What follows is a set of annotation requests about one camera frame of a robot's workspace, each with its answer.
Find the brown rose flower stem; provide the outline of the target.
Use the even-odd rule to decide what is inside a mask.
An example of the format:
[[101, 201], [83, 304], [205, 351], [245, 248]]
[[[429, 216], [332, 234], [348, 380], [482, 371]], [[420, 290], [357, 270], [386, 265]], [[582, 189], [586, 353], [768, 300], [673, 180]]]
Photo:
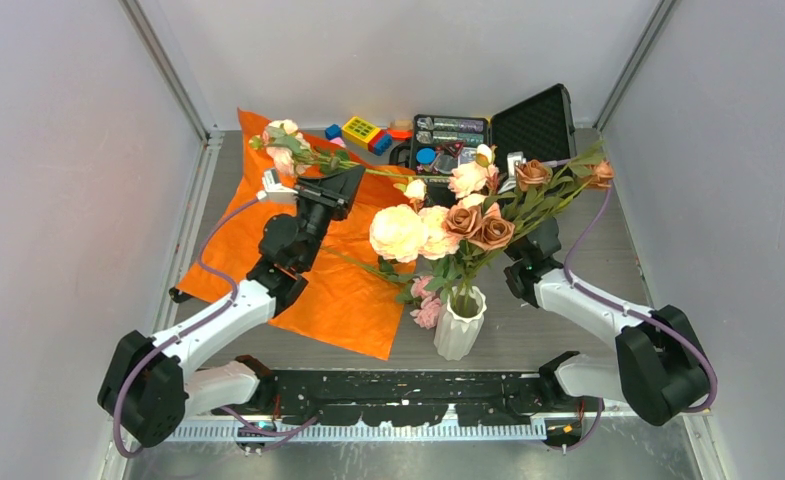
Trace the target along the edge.
[[607, 190], [615, 177], [601, 141], [564, 161], [527, 160], [510, 168], [511, 176], [507, 181], [500, 173], [495, 198], [503, 218], [515, 226], [515, 231], [505, 247], [486, 256], [486, 262], [476, 276], [500, 254], [522, 251], [528, 236], [541, 230], [580, 193], [591, 189]]

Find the peach rose flower stem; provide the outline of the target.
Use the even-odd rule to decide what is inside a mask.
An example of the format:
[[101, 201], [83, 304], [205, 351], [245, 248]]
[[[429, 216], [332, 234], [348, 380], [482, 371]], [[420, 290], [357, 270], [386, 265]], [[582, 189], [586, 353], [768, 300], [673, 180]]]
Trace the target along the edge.
[[449, 189], [457, 198], [444, 221], [444, 228], [458, 244], [454, 266], [460, 273], [451, 297], [451, 309], [465, 318], [478, 315], [473, 281], [486, 256], [505, 247], [515, 226], [501, 214], [495, 198], [500, 172], [494, 164], [494, 149], [476, 148], [475, 160], [452, 170]]

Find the pink carnation flower stem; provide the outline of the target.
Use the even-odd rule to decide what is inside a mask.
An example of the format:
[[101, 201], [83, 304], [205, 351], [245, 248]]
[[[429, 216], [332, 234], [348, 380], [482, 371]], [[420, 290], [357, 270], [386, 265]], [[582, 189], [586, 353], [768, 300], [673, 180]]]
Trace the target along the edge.
[[437, 291], [428, 289], [428, 284], [434, 279], [432, 275], [398, 272], [393, 263], [383, 257], [379, 258], [376, 266], [371, 266], [330, 247], [323, 247], [322, 250], [398, 287], [396, 301], [413, 307], [410, 312], [413, 321], [423, 329], [437, 327], [442, 301]]

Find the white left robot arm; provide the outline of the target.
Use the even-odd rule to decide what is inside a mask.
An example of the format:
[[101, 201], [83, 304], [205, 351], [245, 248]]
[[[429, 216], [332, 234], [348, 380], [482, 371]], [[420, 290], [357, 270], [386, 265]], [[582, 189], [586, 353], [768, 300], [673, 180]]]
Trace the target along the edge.
[[262, 175], [262, 188], [220, 222], [258, 203], [293, 204], [293, 214], [270, 217], [258, 244], [260, 257], [241, 281], [200, 262], [221, 278], [228, 292], [191, 318], [145, 335], [133, 330], [117, 343], [98, 391], [98, 405], [112, 419], [116, 450], [125, 458], [129, 434], [139, 449], [166, 440], [189, 416], [241, 405], [252, 414], [266, 412], [275, 398], [262, 368], [234, 360], [204, 368], [215, 353], [247, 331], [268, 323], [291, 307], [305, 290], [310, 271], [330, 224], [348, 217], [366, 173], [362, 165], [317, 177], [300, 177], [285, 186], [274, 168]]

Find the small pink rose stem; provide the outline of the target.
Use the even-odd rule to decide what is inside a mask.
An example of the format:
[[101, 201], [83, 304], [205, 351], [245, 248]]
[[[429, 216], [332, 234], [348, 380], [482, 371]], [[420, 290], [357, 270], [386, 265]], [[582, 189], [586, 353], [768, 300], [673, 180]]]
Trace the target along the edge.
[[313, 147], [291, 119], [269, 122], [260, 134], [250, 137], [248, 144], [252, 150], [267, 154], [280, 174], [291, 177], [307, 173], [327, 176], [360, 166], [345, 148]]

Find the orange yellow wrapping paper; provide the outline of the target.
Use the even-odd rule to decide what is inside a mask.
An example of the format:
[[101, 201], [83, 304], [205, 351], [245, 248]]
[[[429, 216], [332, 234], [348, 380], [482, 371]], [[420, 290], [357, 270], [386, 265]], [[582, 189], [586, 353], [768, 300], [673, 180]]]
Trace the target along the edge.
[[389, 358], [404, 307], [396, 301], [397, 288], [358, 266], [322, 250], [330, 247], [345, 255], [377, 264], [369, 243], [369, 227], [377, 212], [406, 198], [387, 167], [383, 175], [366, 174], [348, 217], [329, 223], [322, 240], [294, 226], [297, 245], [281, 241], [268, 221], [281, 216], [295, 224], [296, 201], [263, 202], [264, 172], [273, 167], [270, 157], [245, 146], [243, 176], [222, 219], [224, 226], [203, 250], [203, 262], [192, 265], [177, 289], [209, 303], [230, 293], [227, 280], [239, 282], [257, 263], [273, 254], [272, 269], [288, 269], [289, 278], [302, 277], [307, 285], [293, 304], [271, 320], [271, 325], [352, 352], [385, 361]]

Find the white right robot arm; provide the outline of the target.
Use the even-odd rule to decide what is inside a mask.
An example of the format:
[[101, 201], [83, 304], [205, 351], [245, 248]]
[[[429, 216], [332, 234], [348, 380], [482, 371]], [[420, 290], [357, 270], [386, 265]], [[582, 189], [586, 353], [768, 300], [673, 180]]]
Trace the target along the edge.
[[718, 378], [688, 316], [614, 296], [576, 276], [554, 255], [556, 220], [510, 244], [504, 274], [511, 293], [573, 322], [614, 351], [614, 360], [567, 351], [538, 370], [539, 397], [552, 410], [577, 398], [623, 402], [646, 423], [661, 426], [715, 400]]

